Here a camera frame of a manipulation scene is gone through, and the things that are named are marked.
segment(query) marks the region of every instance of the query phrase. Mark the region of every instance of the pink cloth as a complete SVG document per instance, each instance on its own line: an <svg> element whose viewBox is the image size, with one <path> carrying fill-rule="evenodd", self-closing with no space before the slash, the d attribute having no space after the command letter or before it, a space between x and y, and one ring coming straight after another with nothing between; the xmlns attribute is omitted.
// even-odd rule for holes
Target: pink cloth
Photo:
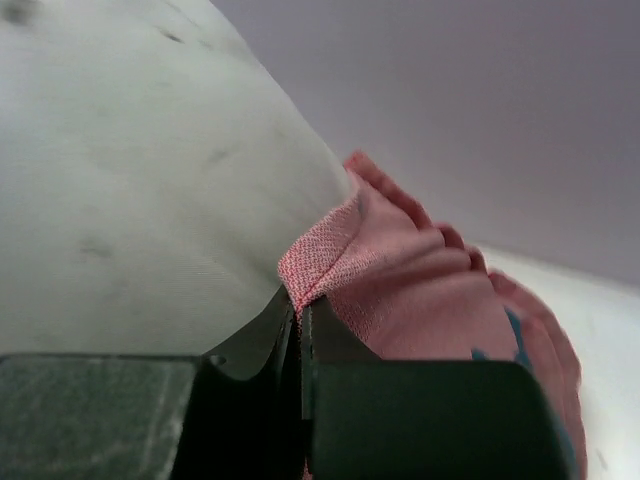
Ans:
<svg viewBox="0 0 640 480"><path fill-rule="evenodd" d="M345 163L354 193L300 237L279 263L298 315L326 295L338 316L386 359L513 360L521 320L534 372L571 437L586 477L580 363L549 309L449 225L434 224L362 152Z"/></svg>

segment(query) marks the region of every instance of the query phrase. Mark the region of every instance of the white fabric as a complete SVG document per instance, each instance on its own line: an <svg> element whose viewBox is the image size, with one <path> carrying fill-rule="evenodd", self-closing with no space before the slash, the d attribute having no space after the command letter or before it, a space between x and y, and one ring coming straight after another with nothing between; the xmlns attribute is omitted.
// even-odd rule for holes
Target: white fabric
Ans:
<svg viewBox="0 0 640 480"><path fill-rule="evenodd" d="M340 162L207 0L0 7L0 352L215 346Z"/></svg>

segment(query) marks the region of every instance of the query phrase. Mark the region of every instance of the textured pink fabric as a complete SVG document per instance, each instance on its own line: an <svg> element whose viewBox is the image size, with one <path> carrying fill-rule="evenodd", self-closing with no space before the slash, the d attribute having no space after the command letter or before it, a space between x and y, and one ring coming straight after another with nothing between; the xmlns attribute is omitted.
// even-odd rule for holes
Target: textured pink fabric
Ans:
<svg viewBox="0 0 640 480"><path fill-rule="evenodd" d="M352 197L280 261L296 312L326 295L351 330L386 359L470 359L479 349L491 359L513 360L510 308L586 472L580 364L553 314L506 276L489 275L479 251L450 225L433 223L364 153L353 154L345 168Z"/></svg>

